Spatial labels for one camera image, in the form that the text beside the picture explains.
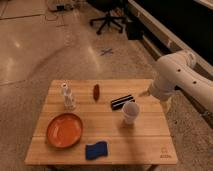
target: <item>white bottle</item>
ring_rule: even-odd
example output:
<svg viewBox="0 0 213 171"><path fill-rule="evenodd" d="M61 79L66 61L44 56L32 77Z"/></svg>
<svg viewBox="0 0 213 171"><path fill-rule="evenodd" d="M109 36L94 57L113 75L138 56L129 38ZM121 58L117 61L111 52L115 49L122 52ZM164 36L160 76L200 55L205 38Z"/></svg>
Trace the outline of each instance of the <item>white bottle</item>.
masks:
<svg viewBox="0 0 213 171"><path fill-rule="evenodd" d="M64 106L71 110L75 109L73 94L67 83L61 84L61 94L64 96Z"/></svg>

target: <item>floor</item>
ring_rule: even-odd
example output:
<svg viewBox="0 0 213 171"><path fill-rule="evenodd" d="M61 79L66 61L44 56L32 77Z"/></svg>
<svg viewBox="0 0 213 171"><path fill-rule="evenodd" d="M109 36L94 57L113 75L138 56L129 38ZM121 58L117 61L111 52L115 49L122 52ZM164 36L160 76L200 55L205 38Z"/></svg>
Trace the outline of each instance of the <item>floor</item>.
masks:
<svg viewBox="0 0 213 171"><path fill-rule="evenodd" d="M114 28L97 36L89 18L101 15L82 3L53 15L44 0L0 1L0 170L48 171L24 158L53 79L153 78L154 60L137 41ZM112 48L113 54L101 55ZM213 170L213 131L177 92L167 113L176 166L156 170ZM142 171L143 166L78 166L64 170Z"/></svg>

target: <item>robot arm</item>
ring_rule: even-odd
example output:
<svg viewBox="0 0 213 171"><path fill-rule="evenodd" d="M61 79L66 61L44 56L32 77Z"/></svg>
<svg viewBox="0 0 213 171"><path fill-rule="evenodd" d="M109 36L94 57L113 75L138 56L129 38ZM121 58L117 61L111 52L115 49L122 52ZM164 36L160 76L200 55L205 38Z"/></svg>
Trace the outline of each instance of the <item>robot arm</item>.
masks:
<svg viewBox="0 0 213 171"><path fill-rule="evenodd" d="M178 86L213 112L213 81L192 70L195 64L196 57L188 50L161 57L156 64L159 75L150 85L149 93L166 101Z"/></svg>

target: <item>tabletop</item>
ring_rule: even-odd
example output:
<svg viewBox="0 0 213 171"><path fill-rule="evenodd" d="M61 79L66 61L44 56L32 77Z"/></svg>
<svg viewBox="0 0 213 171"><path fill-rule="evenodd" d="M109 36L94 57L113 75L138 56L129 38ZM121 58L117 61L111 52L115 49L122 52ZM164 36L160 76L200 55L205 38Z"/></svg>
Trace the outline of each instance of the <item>tabletop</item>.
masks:
<svg viewBox="0 0 213 171"><path fill-rule="evenodd" d="M145 95L149 79L131 80L54 80L29 146L28 165L96 165L96 164L176 164L177 156L159 100ZM68 83L76 108L64 107L61 84ZM100 98L93 99L93 87L99 84ZM110 101L132 94L141 112L133 126L123 123L122 110L112 111ZM46 142L50 121L61 113L74 113L83 122L81 140L73 147L56 149ZM108 156L85 159L85 146L106 141Z"/></svg>

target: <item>white cup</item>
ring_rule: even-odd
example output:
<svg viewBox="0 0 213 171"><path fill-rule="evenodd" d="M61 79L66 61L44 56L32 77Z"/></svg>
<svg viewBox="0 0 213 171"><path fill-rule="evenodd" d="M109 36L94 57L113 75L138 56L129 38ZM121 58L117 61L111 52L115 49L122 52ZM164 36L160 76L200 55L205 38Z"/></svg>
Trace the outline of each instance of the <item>white cup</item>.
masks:
<svg viewBox="0 0 213 171"><path fill-rule="evenodd" d="M123 105L124 121L126 124L133 124L140 113L140 107L135 102L126 102Z"/></svg>

